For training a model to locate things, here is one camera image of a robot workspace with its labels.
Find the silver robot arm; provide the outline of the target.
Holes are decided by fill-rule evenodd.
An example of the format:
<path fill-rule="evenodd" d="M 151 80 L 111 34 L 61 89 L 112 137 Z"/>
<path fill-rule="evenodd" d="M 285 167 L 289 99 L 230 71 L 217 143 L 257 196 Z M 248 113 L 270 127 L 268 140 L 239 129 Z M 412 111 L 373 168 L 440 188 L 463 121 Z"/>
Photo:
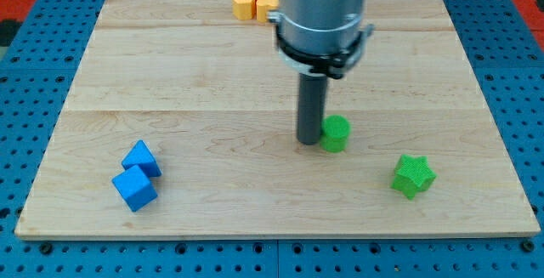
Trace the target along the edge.
<path fill-rule="evenodd" d="M 341 79 L 360 61 L 373 26 L 364 0 L 280 0 L 268 14 L 279 56 L 307 80 Z"/>

